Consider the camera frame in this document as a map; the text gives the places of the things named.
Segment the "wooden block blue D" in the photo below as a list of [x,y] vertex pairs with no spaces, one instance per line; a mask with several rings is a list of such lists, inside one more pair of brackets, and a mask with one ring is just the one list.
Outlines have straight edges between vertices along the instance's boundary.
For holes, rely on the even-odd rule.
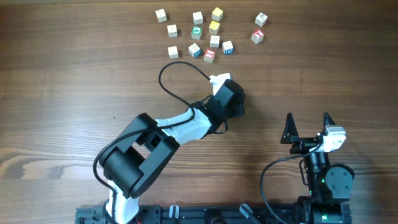
[[223,53],[225,55],[229,55],[232,54],[234,52],[234,47],[232,44],[232,41],[226,41],[222,43],[222,49],[223,49]]

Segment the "wooden block green top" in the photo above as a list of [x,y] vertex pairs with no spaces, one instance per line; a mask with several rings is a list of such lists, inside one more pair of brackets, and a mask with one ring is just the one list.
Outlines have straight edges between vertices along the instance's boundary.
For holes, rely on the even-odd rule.
[[200,40],[202,34],[202,28],[193,26],[192,31],[191,31],[191,37],[195,40]]

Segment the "wooden block red 9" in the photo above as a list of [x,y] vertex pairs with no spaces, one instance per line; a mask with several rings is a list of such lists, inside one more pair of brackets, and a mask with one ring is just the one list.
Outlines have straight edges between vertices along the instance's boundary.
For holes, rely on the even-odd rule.
[[265,15],[264,13],[260,12],[255,19],[255,24],[257,24],[259,27],[263,27],[264,24],[267,22],[268,16]]

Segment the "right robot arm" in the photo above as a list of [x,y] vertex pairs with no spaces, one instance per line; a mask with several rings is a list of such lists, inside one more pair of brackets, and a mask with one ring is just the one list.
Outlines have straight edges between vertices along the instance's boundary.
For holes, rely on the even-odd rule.
[[314,138],[301,138],[292,113],[287,114],[280,142],[290,144],[291,155],[300,155],[300,173],[310,195],[294,203],[292,223],[352,223],[347,201],[353,188],[354,171],[344,164],[331,164],[329,153],[346,140],[345,129],[328,113],[323,114],[323,130]]

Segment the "black mounting rail base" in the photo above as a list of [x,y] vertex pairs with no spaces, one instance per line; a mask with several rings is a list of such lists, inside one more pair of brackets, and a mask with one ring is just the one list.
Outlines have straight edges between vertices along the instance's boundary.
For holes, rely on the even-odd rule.
[[[352,224],[348,204],[341,206],[318,206],[298,208],[294,204],[272,205],[277,216],[286,223],[342,223]],[[279,221],[266,208],[253,207],[250,215],[238,207],[161,207],[141,205],[131,223],[278,223]],[[111,217],[103,206],[78,208],[76,224],[111,223]]]

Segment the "wooden block red side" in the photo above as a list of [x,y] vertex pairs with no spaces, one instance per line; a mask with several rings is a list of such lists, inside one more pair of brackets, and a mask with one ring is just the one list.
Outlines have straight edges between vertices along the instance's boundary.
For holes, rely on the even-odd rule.
[[170,59],[179,58],[177,46],[169,47],[167,50],[168,50]]

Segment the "wooden block blue side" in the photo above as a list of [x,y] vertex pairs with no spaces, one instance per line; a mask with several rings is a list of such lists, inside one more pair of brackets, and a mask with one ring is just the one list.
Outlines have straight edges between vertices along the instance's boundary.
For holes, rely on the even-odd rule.
[[201,54],[201,48],[196,43],[189,46],[188,51],[190,55],[194,58],[197,58]]

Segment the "wooden block yellow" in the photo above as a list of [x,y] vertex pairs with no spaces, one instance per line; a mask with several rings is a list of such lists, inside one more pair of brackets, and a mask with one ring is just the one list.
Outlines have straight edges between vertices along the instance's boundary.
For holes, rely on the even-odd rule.
[[212,35],[217,35],[220,30],[220,23],[216,21],[211,21],[209,25],[209,33]]
[[214,21],[219,22],[223,18],[223,10],[216,7],[211,16]]

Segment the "wooden block yellow back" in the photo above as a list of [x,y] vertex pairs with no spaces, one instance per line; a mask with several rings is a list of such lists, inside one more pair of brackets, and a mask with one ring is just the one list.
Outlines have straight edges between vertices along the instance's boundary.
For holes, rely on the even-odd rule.
[[214,21],[219,22],[223,18],[223,10],[216,7],[211,16]]

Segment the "wooden block plain back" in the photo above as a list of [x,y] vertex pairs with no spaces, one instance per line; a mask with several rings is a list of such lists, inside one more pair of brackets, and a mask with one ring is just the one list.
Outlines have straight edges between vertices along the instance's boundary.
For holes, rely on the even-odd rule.
[[202,15],[201,11],[194,12],[192,14],[192,16],[193,16],[193,23],[195,25],[199,25],[199,24],[203,23],[203,15]]

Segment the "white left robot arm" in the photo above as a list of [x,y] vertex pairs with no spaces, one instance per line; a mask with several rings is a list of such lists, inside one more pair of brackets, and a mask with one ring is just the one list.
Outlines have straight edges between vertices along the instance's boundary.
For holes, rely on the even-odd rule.
[[131,223],[139,197],[155,182],[177,149],[211,134],[232,117],[244,114],[245,93],[231,79],[213,82],[213,94],[192,103],[178,116],[154,119],[142,113],[97,156],[110,189],[106,205],[111,223]]

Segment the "wooden block far left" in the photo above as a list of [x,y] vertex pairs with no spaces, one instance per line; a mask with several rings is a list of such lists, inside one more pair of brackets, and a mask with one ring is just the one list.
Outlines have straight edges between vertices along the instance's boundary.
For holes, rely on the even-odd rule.
[[164,9],[156,10],[155,13],[156,13],[157,20],[159,23],[165,22],[167,20],[167,15],[166,15]]

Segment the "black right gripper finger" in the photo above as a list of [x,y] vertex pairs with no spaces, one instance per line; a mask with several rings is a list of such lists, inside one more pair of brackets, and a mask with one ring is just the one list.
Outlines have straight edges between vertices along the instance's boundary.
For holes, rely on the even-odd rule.
[[324,112],[323,114],[323,125],[324,126],[329,126],[329,125],[335,125],[336,123],[332,120],[331,116],[328,114],[328,112]]
[[285,128],[280,140],[281,144],[295,144],[299,142],[299,134],[292,113],[287,114]]

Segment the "wooden block green side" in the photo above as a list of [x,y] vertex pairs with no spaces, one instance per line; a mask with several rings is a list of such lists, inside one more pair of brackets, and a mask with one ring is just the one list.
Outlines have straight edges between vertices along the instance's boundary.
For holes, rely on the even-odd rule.
[[212,35],[210,37],[210,47],[211,48],[219,48],[220,47],[220,36]]

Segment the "wooden block yellow top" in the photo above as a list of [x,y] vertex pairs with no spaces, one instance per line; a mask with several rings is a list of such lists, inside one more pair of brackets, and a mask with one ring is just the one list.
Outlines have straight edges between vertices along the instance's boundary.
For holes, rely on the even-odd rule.
[[217,35],[220,30],[220,23],[216,21],[211,21],[209,25],[209,33],[212,35]]

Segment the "wooden block red X top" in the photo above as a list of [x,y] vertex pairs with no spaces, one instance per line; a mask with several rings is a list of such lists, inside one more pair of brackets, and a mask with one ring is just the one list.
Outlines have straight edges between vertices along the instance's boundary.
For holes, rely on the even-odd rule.
[[260,43],[260,42],[263,40],[263,38],[264,38],[264,32],[263,32],[262,30],[260,30],[260,29],[255,30],[255,31],[252,33],[252,36],[251,36],[251,40],[252,40],[255,44]]

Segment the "wooden block green J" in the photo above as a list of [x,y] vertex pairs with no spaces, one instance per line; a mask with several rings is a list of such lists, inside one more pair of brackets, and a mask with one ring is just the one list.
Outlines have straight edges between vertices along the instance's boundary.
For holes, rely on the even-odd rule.
[[167,26],[167,32],[170,38],[178,36],[178,30],[175,24]]

